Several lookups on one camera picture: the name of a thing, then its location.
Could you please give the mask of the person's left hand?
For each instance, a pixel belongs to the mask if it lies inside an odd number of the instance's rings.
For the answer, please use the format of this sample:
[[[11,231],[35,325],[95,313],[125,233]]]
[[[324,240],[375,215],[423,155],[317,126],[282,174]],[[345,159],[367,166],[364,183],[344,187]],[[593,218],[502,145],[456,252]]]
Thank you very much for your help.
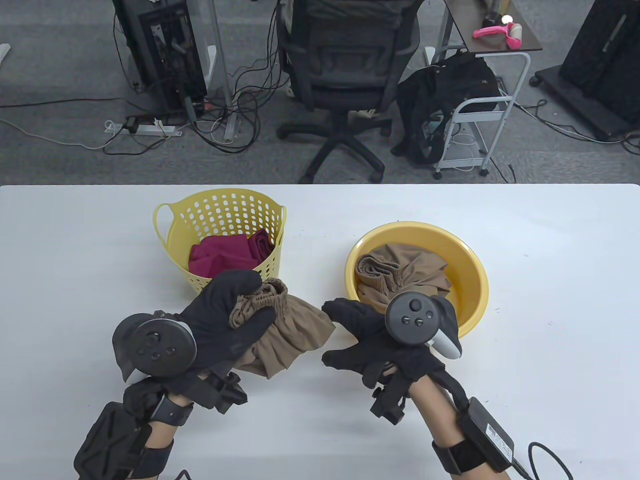
[[[260,307],[233,327],[240,297],[263,285],[256,270],[217,275],[181,313],[137,313],[122,320],[112,345],[123,380],[125,410],[145,421],[182,426],[194,404],[225,414],[247,402],[235,363],[274,324],[275,309]]]

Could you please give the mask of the person's right hand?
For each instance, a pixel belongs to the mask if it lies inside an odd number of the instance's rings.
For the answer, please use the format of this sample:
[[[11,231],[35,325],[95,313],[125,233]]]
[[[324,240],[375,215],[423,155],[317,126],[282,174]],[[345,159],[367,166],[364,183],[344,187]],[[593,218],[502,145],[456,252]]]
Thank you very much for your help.
[[[369,389],[377,383],[387,384],[384,376],[393,368],[413,383],[445,371],[444,363],[428,346],[405,345],[395,340],[387,331],[384,315],[370,305],[336,298],[326,301],[321,310],[357,340],[346,349],[327,350],[322,354],[322,363],[334,370],[361,374],[362,383]]]

